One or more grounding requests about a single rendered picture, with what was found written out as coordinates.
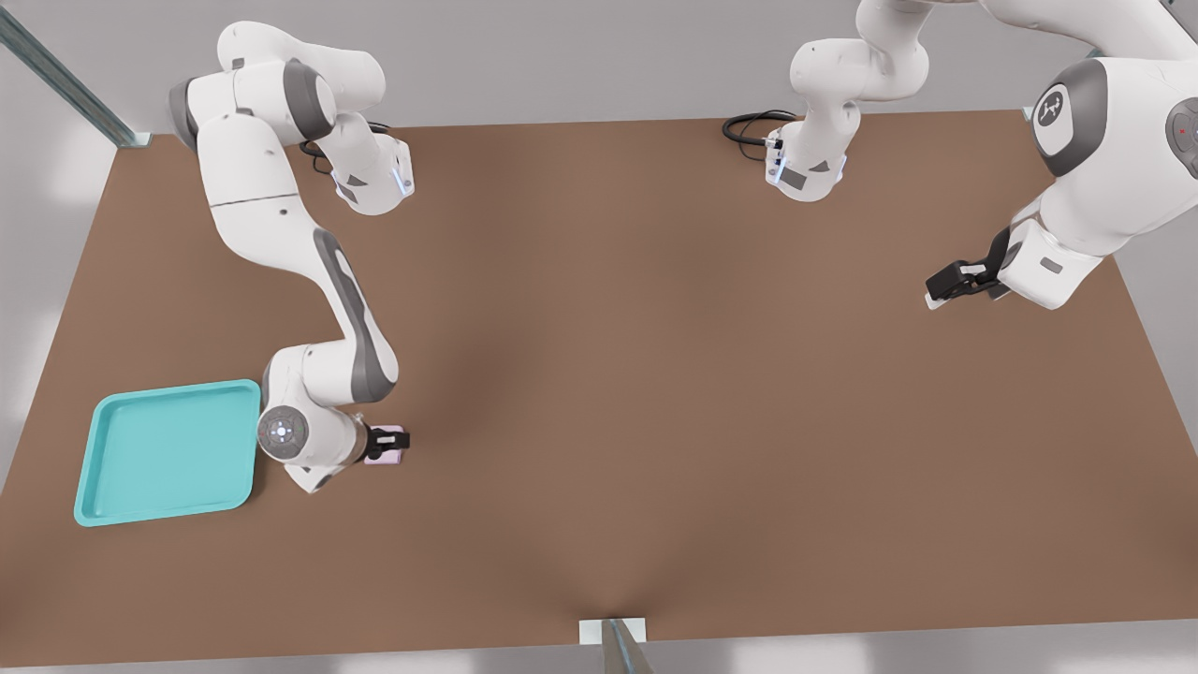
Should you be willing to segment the silver frame post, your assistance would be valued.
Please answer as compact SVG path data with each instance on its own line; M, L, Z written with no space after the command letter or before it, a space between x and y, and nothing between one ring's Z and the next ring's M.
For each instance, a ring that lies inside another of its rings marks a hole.
M577 643L603 649L603 674L657 674L643 652L647 640L647 625L642 617L577 623Z
M126 125L4 6L0 6L0 44L116 148L146 148L153 140L153 134Z

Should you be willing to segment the pale blue-green tray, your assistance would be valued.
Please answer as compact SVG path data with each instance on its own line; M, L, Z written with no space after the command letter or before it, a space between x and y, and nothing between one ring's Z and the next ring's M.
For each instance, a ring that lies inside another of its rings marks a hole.
M114 526L226 511L254 485L253 379L110 394L95 406L73 516Z

